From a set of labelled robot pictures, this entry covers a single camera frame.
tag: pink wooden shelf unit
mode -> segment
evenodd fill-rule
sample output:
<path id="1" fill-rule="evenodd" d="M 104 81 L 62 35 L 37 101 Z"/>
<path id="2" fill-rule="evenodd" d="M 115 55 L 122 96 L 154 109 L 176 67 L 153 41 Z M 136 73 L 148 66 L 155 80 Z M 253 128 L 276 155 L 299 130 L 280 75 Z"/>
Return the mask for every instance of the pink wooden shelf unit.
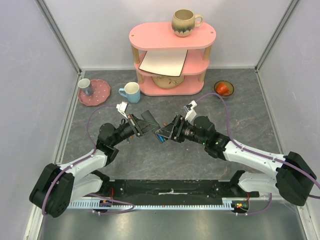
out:
<path id="1" fill-rule="evenodd" d="M 201 91 L 204 86 L 206 70 L 212 44 L 216 39 L 215 29 L 207 23 L 195 27 L 186 37 L 175 35 L 171 22 L 143 23 L 130 32 L 129 39 L 132 46 L 134 67 L 140 90 L 148 96 L 193 95 Z M 152 80 L 155 74 L 139 69 L 146 51 L 188 49 L 181 75 L 184 81 L 170 89 L 157 86 Z"/>

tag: orange cup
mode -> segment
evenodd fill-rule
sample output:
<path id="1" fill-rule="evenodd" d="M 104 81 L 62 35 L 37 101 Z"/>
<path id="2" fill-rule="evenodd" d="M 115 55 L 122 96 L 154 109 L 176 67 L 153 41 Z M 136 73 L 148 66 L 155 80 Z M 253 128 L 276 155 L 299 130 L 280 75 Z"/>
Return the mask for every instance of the orange cup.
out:
<path id="1" fill-rule="evenodd" d="M 222 96 L 229 96 L 230 95 L 230 90 L 229 88 L 221 82 L 217 87 L 216 87 L 216 92 Z"/>

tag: wooden shelf leg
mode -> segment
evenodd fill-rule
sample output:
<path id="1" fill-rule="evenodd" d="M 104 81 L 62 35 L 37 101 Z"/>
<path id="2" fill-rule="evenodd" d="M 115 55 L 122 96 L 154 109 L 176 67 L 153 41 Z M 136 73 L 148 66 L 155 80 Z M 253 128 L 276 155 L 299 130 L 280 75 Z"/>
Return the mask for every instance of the wooden shelf leg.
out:
<path id="1" fill-rule="evenodd" d="M 200 74 L 199 76 L 199 82 L 203 83 L 205 81 L 206 71 Z"/>
<path id="2" fill-rule="evenodd" d="M 204 55 L 203 55 L 204 61 L 209 61 L 211 48 L 212 48 L 212 44 L 204 49 Z"/>
<path id="3" fill-rule="evenodd" d="M 131 45 L 134 63 L 139 64 L 140 63 L 140 57 L 139 57 L 139 50 Z"/>
<path id="4" fill-rule="evenodd" d="M 144 83 L 144 78 L 138 71 L 136 71 L 136 78 L 138 79 L 138 84 Z"/>

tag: gray floor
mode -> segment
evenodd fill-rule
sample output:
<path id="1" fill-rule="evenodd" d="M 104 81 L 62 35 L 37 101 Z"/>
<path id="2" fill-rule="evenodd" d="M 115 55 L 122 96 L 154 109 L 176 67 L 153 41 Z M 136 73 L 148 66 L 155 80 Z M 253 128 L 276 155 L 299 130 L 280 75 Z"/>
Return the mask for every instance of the gray floor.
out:
<path id="1" fill-rule="evenodd" d="M 118 89 L 126 83 L 137 81 L 134 70 L 87 71 L 89 79 L 103 79 L 111 86 L 111 95 L 106 104 L 115 104 L 126 99 L 118 94 Z M 127 113 L 137 117 L 150 110 L 162 125 L 169 123 L 176 114 L 183 114 L 183 106 L 202 95 L 213 91 L 217 81 L 226 80 L 234 85 L 235 92 L 228 98 L 231 131 L 243 144 L 278 153 L 278 147 L 266 105 L 253 69 L 210 69 L 205 76 L 202 91 L 190 96 L 141 95 L 138 104 L 131 104 Z M 67 163 L 92 149 L 86 134 L 88 117 L 95 107 L 77 103 L 75 114 L 66 144 L 63 162 Z M 196 107 L 198 115 L 207 115 L 217 131 L 226 134 L 226 114 L 221 101 L 208 96 Z M 97 139 L 99 128 L 104 123 L 118 126 L 122 116 L 115 108 L 102 108 L 92 117 L 90 134 Z M 160 144 L 153 134 L 134 138 L 130 144 L 122 142 L 116 146 L 119 153 L 114 162 L 101 171 L 116 179 L 221 179 L 229 180 L 237 170 L 251 169 L 234 162 L 210 157 L 202 145 L 185 141 Z"/>
<path id="2" fill-rule="evenodd" d="M 109 82 L 112 93 L 106 104 L 125 100 L 118 89 L 136 81 L 135 71 L 90 71 L 85 77 Z M 212 69 L 205 77 L 203 90 L 191 96 L 142 95 L 140 103 L 130 105 L 128 113 L 150 110 L 160 123 L 169 123 L 175 114 L 184 114 L 183 106 L 213 90 L 214 83 L 227 80 L 235 93 L 227 99 L 234 137 L 249 146 L 278 153 L 278 147 L 263 96 L 253 69 Z M 63 162 L 88 153 L 91 143 L 86 123 L 95 107 L 77 103 Z M 226 114 L 221 101 L 213 96 L 196 107 L 199 115 L 208 115 L 215 128 L 226 134 Z M 118 126 L 122 116 L 113 108 L 102 108 L 92 118 L 90 133 L 96 139 L 104 123 Z M 120 143 L 115 161 L 101 171 L 116 179 L 223 179 L 236 170 L 250 168 L 211 158 L 202 145 L 193 142 L 159 144 L 150 133 Z M 263 201 L 251 201 L 251 210 L 263 208 Z M 59 218 L 46 217 L 39 240 L 305 240 L 297 208 L 274 201 L 263 214 L 235 217 L 229 211 L 137 210 L 130 213 L 97 216 L 88 210 L 67 210 Z"/>

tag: beige mug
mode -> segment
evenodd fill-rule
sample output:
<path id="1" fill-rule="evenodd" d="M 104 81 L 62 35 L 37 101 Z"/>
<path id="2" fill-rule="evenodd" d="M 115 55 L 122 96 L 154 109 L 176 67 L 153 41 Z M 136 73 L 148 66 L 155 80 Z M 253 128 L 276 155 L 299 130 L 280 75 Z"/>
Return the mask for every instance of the beige mug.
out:
<path id="1" fill-rule="evenodd" d="M 201 21 L 196 24 L 196 18 L 201 18 Z M 180 9 L 173 15 L 171 26 L 175 35 L 186 37 L 191 34 L 195 27 L 199 27 L 204 23 L 204 18 L 200 14 L 194 14 L 191 10 Z"/>

